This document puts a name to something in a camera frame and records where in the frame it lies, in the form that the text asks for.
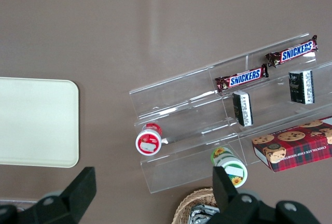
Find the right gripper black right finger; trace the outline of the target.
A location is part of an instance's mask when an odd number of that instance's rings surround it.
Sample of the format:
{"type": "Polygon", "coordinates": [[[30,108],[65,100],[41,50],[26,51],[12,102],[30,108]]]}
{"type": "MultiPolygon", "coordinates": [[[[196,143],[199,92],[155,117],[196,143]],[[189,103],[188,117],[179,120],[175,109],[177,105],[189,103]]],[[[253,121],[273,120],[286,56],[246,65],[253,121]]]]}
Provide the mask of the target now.
{"type": "Polygon", "coordinates": [[[274,208],[250,193],[238,193],[223,167],[213,167],[213,195],[219,213],[209,223],[275,223],[274,208]]]}

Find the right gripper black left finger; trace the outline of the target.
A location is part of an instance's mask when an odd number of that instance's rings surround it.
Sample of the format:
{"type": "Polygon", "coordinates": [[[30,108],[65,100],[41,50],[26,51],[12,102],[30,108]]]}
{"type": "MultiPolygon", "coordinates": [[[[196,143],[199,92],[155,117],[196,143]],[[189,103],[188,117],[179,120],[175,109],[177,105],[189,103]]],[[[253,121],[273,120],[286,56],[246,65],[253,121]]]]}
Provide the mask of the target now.
{"type": "Polygon", "coordinates": [[[95,195],[95,168],[85,167],[62,193],[20,212],[18,223],[79,223],[95,195]]]}

